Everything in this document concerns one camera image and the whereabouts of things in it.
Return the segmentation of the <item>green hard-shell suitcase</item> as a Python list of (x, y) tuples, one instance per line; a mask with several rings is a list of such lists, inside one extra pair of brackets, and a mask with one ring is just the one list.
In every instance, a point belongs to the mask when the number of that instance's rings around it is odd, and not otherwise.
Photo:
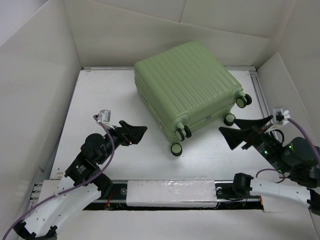
[(137, 92), (174, 156), (182, 154), (181, 142), (194, 132), (219, 118), (232, 126), (233, 106), (252, 103), (240, 82), (197, 40), (140, 60), (133, 70)]

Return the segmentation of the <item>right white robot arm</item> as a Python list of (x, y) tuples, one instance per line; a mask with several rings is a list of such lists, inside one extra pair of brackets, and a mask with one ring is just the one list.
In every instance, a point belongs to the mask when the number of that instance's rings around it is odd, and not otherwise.
[[(315, 189), (320, 186), (320, 148), (312, 143), (304, 129), (289, 115), (278, 113), (275, 124), (270, 122), (272, 118), (273, 115), (255, 120), (235, 119), (237, 129), (220, 127), (219, 131), (231, 150), (241, 143), (245, 143), (243, 150), (255, 148), (276, 172), (297, 185), (283, 185), (237, 173), (234, 175), (231, 191), (237, 197), (266, 196), (285, 200), (319, 215), (320, 195)], [(297, 127), (303, 136), (283, 145), (269, 133), (286, 123)]]

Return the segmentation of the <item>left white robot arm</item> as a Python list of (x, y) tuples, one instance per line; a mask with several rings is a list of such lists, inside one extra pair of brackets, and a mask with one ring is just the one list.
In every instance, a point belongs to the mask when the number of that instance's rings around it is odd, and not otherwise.
[(90, 134), (71, 165), (65, 170), (54, 194), (40, 201), (22, 215), (12, 229), (24, 240), (55, 240), (58, 229), (75, 213), (99, 198), (107, 198), (113, 181), (104, 174), (103, 166), (111, 163), (119, 146), (137, 145), (147, 131), (146, 126), (132, 126), (119, 121), (109, 127), (97, 120), (106, 132)]

